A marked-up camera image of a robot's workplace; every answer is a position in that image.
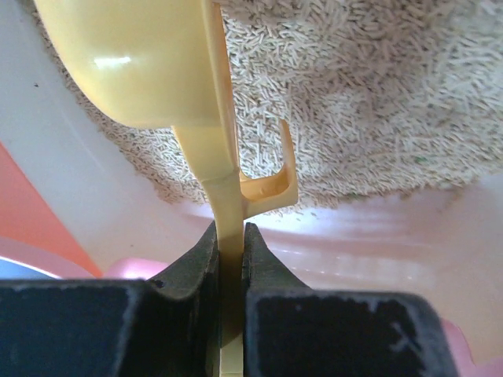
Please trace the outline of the yellow litter scoop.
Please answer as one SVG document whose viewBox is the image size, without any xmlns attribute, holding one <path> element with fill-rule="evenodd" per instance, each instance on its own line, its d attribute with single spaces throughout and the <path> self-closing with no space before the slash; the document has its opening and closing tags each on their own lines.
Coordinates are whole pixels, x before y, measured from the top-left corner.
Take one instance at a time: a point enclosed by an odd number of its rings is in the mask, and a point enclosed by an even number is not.
<svg viewBox="0 0 503 377">
<path fill-rule="evenodd" d="M 247 177 L 240 168 L 222 15 L 214 2 L 38 1 L 36 8 L 70 76 L 101 112 L 124 126 L 173 130 L 216 224 L 219 373 L 244 375 L 244 223 L 298 200 L 288 124 L 280 123 L 280 171 Z"/>
</svg>

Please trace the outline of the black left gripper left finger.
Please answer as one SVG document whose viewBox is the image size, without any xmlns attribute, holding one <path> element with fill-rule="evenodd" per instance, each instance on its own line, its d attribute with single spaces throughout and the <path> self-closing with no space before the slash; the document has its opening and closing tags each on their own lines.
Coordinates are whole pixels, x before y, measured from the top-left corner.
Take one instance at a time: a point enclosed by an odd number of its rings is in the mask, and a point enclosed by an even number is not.
<svg viewBox="0 0 503 377">
<path fill-rule="evenodd" d="M 2 375 L 216 375 L 218 263 L 210 225 L 147 280 L 3 280 Z"/>
</svg>

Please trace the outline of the pink litter box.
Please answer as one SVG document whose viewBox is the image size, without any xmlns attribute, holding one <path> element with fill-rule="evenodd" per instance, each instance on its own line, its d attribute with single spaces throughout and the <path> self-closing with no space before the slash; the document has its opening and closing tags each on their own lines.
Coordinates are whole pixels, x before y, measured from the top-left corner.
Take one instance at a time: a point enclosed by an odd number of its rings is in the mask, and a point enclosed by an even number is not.
<svg viewBox="0 0 503 377">
<path fill-rule="evenodd" d="M 92 273 L 125 257 L 171 262 L 207 227 L 208 207 L 170 205 L 66 89 L 23 2 L 1 4 L 1 221 L 8 237 Z M 312 287 L 424 296 L 451 322 L 463 376 L 502 373 L 502 178 L 255 218 Z"/>
</svg>

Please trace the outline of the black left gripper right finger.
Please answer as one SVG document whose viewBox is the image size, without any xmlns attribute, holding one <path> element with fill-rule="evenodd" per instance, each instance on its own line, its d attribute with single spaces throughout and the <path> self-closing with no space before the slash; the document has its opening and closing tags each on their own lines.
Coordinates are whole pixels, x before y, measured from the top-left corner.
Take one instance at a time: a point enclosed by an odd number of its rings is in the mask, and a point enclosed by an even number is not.
<svg viewBox="0 0 503 377">
<path fill-rule="evenodd" d="M 430 304 L 393 291 L 313 289 L 244 231 L 244 373 L 247 376 L 455 376 Z"/>
</svg>

